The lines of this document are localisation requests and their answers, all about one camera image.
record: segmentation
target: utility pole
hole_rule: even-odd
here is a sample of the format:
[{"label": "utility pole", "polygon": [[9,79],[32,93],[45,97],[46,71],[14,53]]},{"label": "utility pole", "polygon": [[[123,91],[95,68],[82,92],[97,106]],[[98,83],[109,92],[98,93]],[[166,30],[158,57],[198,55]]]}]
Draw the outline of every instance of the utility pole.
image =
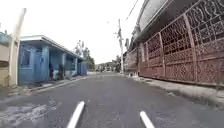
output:
[{"label": "utility pole", "polygon": [[119,30],[118,30],[118,38],[121,48],[121,74],[124,74],[124,62],[123,62],[123,44],[122,44],[122,34],[121,34],[121,23],[120,19],[118,20]]},{"label": "utility pole", "polygon": [[10,42],[10,53],[9,53],[9,85],[18,84],[18,57],[20,47],[20,34],[23,19],[26,14],[26,8],[23,8],[19,16],[19,20],[15,25],[12,32],[12,40]]}]

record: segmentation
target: building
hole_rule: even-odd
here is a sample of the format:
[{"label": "building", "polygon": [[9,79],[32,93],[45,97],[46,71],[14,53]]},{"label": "building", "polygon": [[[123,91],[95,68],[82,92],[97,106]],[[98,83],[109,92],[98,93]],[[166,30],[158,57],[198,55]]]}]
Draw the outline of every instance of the building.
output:
[{"label": "building", "polygon": [[140,76],[224,84],[223,0],[145,0],[126,57]]},{"label": "building", "polygon": [[75,53],[42,36],[21,38],[19,84],[44,82],[86,74],[86,64]]},{"label": "building", "polygon": [[10,41],[9,35],[0,32],[0,86],[8,85]]}]

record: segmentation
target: asphalt road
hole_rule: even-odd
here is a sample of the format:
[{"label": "asphalt road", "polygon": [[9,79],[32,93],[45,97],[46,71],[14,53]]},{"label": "asphalt road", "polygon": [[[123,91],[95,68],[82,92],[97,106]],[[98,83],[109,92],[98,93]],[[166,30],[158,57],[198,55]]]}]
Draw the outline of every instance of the asphalt road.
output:
[{"label": "asphalt road", "polygon": [[156,128],[224,127],[224,110],[115,74],[91,76],[1,104],[0,127],[66,128],[80,100],[86,107],[78,128],[144,128],[141,110]]}]

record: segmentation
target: sidewalk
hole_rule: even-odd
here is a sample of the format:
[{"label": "sidewalk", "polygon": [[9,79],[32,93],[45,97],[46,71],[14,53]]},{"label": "sidewalk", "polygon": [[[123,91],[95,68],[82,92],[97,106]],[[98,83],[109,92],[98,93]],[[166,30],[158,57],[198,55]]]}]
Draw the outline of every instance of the sidewalk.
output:
[{"label": "sidewalk", "polygon": [[206,86],[202,87],[197,85],[180,84],[150,78],[142,78],[138,76],[127,77],[132,78],[135,81],[147,83],[149,86],[163,89],[170,95],[183,96],[190,100],[207,105],[224,105],[224,90],[208,88]]}]

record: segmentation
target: fence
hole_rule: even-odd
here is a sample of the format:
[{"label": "fence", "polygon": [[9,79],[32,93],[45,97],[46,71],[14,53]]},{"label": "fence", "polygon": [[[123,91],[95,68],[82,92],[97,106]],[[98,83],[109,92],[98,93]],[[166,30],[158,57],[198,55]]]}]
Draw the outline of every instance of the fence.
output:
[{"label": "fence", "polygon": [[224,1],[199,0],[138,48],[141,76],[224,84]]}]

